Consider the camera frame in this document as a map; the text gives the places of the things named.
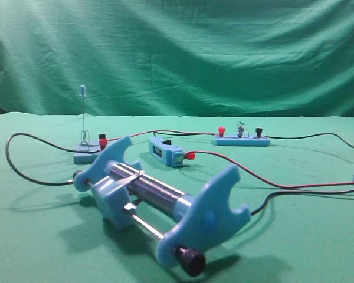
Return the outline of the blue bulb holder base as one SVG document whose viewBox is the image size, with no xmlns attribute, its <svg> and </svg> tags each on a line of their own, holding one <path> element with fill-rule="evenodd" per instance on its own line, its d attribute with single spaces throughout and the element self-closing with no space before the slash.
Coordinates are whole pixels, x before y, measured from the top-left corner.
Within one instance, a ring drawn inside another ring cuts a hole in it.
<svg viewBox="0 0 354 283">
<path fill-rule="evenodd" d="M 218 134 L 214 135 L 213 145 L 216 146 L 245 146 L 245 147 L 268 147 L 270 139 L 263 136 L 263 129 L 256 127 L 255 135 L 242 131 L 242 135 L 225 134 L 225 127 L 218 128 Z"/>
</svg>

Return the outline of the small glass light bulb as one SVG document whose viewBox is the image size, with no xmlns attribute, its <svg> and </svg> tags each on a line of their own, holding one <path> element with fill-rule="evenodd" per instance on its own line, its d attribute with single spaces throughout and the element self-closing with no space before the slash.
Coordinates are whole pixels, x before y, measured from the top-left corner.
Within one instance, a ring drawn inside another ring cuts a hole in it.
<svg viewBox="0 0 354 283">
<path fill-rule="evenodd" d="M 237 136 L 239 138 L 243 137 L 245 134 L 245 123 L 240 121 L 237 123 Z"/>
</svg>

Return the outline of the blue battery holder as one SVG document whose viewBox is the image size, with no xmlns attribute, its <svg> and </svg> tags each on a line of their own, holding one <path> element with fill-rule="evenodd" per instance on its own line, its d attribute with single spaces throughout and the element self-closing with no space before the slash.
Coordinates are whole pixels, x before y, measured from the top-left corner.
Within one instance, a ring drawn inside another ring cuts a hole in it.
<svg viewBox="0 0 354 283">
<path fill-rule="evenodd" d="M 180 146 L 172 145 L 170 140 L 160 137 L 149 139 L 149 153 L 168 167 L 181 167 L 184 160 L 194 160 L 195 153 L 185 153 Z"/>
</svg>

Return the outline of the blue sliding rheostat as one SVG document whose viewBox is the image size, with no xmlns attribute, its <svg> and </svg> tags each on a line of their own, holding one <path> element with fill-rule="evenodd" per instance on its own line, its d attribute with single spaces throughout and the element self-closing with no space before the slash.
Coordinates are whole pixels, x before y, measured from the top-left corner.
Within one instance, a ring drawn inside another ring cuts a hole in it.
<svg viewBox="0 0 354 283">
<path fill-rule="evenodd" d="M 228 166 L 194 197 L 147 175 L 139 162 L 127 163 L 124 153 L 131 145 L 129 136 L 108 145 L 87 170 L 73 174 L 74 187 L 91 191 L 102 216 L 118 230 L 138 223 L 151 231 L 159 240 L 155 257 L 160 265 L 180 265 L 190 276 L 199 275 L 206 265 L 204 253 L 251 220 L 248 206 L 229 206 L 231 189 L 240 180 L 238 169 Z M 136 214 L 131 196 L 171 217 L 176 225 L 160 233 Z"/>
</svg>

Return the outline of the green backdrop cloth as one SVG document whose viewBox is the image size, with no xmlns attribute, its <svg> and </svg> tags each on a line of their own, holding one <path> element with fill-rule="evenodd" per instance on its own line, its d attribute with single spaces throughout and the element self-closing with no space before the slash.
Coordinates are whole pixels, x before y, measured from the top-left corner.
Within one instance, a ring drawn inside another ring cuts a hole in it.
<svg viewBox="0 0 354 283">
<path fill-rule="evenodd" d="M 354 1 L 0 1 L 0 113 L 354 117 Z"/>
</svg>

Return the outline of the green table cloth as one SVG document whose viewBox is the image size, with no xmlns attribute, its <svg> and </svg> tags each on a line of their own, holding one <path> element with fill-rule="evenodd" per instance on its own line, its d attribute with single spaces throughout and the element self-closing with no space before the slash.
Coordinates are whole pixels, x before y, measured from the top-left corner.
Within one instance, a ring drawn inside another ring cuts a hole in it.
<svg viewBox="0 0 354 283">
<path fill-rule="evenodd" d="M 235 117 L 85 116 L 92 136 L 147 130 L 235 132 Z M 282 185 L 348 182 L 354 174 L 354 118 L 247 117 L 249 131 L 273 136 L 269 147 L 220 147 L 211 136 L 145 134 L 126 152 L 130 162 L 172 186 L 197 194 L 227 167 L 228 156 Z M 192 282 L 180 268 L 155 261 L 156 241 L 137 227 L 118 231 L 93 199 L 72 186 L 39 186 L 19 177 L 63 182 L 77 170 L 70 152 L 27 137 L 31 133 L 72 149 L 82 117 L 0 115 L 0 282 Z M 149 153 L 160 137 L 195 153 L 168 167 Z M 196 282 L 354 282 L 354 195 L 278 196 L 229 241 L 207 253 Z"/>
</svg>

